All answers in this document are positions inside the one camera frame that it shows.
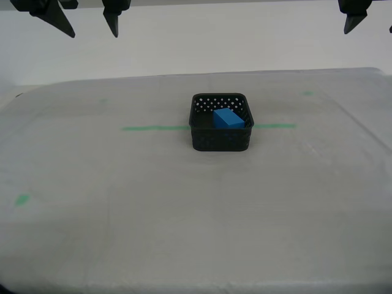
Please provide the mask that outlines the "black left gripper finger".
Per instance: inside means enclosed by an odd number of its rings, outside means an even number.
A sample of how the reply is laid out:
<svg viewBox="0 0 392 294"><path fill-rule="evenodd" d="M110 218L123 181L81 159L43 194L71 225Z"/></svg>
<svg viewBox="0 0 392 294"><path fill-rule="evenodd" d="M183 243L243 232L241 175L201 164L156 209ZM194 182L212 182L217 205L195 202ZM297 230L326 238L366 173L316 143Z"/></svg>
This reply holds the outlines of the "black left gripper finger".
<svg viewBox="0 0 392 294"><path fill-rule="evenodd" d="M118 17L123 11L130 7L131 0L102 0L104 5L104 18L112 32L117 38L119 34Z"/></svg>
<svg viewBox="0 0 392 294"><path fill-rule="evenodd" d="M60 8L59 1L10 0L10 3L19 12L28 12L69 37L75 37L75 31Z"/></svg>

